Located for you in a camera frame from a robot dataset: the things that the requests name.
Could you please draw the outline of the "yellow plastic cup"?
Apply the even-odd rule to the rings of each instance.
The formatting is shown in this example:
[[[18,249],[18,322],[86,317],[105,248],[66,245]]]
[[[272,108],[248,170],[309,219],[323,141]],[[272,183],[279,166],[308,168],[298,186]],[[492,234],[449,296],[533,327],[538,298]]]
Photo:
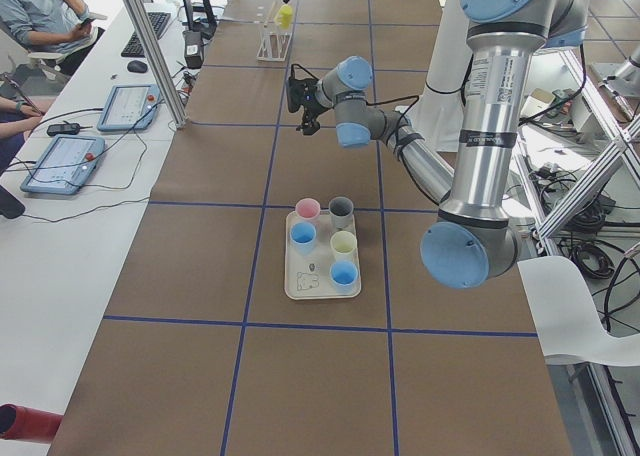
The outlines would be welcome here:
[[[288,29],[293,21],[294,11],[289,4],[283,4],[276,13],[274,22],[282,30]]]

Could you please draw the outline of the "teach pendant tablet near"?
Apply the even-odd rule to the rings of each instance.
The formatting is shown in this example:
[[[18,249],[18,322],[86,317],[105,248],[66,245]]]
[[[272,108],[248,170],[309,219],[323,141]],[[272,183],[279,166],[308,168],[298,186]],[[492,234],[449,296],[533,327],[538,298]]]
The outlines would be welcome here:
[[[20,189],[26,193],[73,195],[84,186],[98,165],[106,142],[96,136],[55,136]]]

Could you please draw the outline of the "black computer mouse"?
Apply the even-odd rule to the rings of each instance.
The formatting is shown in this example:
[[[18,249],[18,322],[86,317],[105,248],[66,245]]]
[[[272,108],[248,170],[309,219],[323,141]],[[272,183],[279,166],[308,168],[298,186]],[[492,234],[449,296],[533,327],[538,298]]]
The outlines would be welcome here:
[[[148,71],[148,65],[144,61],[132,60],[127,64],[126,69],[131,73],[144,74]]]

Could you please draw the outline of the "cream plastic tray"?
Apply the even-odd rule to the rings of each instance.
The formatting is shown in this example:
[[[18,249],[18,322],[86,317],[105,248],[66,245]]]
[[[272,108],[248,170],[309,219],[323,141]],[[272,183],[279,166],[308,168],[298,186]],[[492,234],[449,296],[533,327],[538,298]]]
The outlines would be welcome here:
[[[314,300],[332,298],[353,298],[361,291],[361,270],[357,252],[353,263],[357,266],[359,277],[351,294],[338,294],[331,284],[329,270],[334,260],[330,238],[337,231],[331,223],[329,212],[322,211],[318,219],[312,223],[316,227],[317,237],[313,251],[306,256],[300,255],[294,250],[289,240],[291,227],[298,222],[303,222],[294,212],[287,215],[285,235],[284,257],[284,290],[287,296],[294,300]],[[346,229],[356,236],[355,223],[352,222]]]

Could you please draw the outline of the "red bottle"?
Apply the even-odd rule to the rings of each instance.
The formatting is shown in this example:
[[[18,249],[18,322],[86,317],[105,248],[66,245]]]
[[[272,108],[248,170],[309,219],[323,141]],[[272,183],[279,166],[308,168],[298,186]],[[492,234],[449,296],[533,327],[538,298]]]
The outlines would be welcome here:
[[[63,416],[34,408],[1,406],[1,438],[32,443],[53,442]]]

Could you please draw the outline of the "blue plastic cup front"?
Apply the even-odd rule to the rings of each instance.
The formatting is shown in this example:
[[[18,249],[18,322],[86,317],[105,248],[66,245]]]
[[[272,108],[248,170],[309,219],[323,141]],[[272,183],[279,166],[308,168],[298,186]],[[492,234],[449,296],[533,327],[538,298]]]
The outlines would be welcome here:
[[[316,237],[316,227],[306,221],[295,223],[289,231],[292,247],[302,256],[309,255],[313,251]]]

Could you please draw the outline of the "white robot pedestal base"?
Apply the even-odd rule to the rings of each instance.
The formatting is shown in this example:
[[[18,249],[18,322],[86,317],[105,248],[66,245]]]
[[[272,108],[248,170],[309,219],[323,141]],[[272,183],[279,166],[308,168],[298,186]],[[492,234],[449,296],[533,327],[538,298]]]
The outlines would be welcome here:
[[[468,27],[460,0],[446,0],[425,88],[408,112],[413,128],[437,151],[458,150],[463,121],[460,87],[472,57],[466,43]]]

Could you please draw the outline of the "aluminium frame post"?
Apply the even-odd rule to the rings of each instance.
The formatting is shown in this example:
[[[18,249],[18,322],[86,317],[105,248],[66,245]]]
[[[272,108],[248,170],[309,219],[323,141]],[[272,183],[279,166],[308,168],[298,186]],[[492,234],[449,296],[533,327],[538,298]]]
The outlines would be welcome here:
[[[184,105],[170,76],[158,39],[146,12],[143,0],[122,0],[150,64],[161,95],[177,129],[187,121]]]

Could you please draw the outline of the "black power adapter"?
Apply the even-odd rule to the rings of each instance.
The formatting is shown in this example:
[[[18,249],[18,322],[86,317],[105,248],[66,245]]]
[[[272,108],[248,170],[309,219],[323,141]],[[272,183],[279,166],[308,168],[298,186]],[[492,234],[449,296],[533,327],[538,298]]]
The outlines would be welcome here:
[[[49,137],[57,135],[77,135],[82,127],[78,123],[51,124],[47,127],[46,133]]]

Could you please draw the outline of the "white chair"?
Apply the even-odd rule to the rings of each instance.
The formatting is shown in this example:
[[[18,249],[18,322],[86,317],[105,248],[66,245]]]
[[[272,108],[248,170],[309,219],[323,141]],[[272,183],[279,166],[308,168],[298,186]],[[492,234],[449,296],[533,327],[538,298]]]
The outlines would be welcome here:
[[[639,365],[639,336],[615,337],[604,329],[589,288],[569,259],[527,259],[518,270],[547,364]]]

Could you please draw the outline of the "pink plastic cup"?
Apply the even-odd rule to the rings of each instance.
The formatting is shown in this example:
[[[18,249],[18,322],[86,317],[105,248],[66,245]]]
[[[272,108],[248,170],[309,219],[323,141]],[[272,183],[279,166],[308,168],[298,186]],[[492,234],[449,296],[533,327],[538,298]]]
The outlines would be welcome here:
[[[310,197],[300,199],[295,205],[295,214],[303,221],[314,223],[321,213],[320,203]]]

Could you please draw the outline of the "person in blue shirt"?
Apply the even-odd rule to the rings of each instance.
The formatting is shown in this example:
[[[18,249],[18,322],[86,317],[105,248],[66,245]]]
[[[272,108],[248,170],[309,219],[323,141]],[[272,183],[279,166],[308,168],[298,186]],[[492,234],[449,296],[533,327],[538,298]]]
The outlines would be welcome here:
[[[93,25],[84,0],[1,0],[1,20],[26,49],[63,55],[59,67],[67,76],[104,34]]]

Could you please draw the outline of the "teach pendant tablet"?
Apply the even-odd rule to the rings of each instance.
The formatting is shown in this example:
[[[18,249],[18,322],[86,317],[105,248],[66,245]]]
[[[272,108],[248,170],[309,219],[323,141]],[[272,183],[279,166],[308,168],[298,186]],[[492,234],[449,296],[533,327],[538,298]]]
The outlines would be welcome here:
[[[144,130],[153,121],[159,100],[160,90],[155,84],[113,86],[97,129],[101,132]]]
[[[55,136],[20,189],[26,193],[73,195],[84,186],[98,165],[106,142],[96,136]]]

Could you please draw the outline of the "blue plastic cup rear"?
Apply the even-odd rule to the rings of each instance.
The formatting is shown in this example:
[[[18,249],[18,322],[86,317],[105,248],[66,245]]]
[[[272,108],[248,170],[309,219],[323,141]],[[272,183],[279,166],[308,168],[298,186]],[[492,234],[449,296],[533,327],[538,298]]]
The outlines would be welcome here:
[[[351,294],[356,287],[359,272],[353,262],[340,260],[331,265],[329,277],[338,294]]]

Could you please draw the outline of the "blue plastic cup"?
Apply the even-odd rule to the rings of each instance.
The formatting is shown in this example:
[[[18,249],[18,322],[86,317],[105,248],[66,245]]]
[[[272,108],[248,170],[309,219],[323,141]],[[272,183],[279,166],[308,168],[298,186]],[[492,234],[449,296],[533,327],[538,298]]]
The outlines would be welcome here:
[[[316,237],[316,227],[306,221],[295,223],[289,231],[292,247],[302,256],[309,255],[313,251]]]
[[[329,277],[338,294],[351,294],[356,287],[359,272],[353,262],[340,260],[331,265]]]

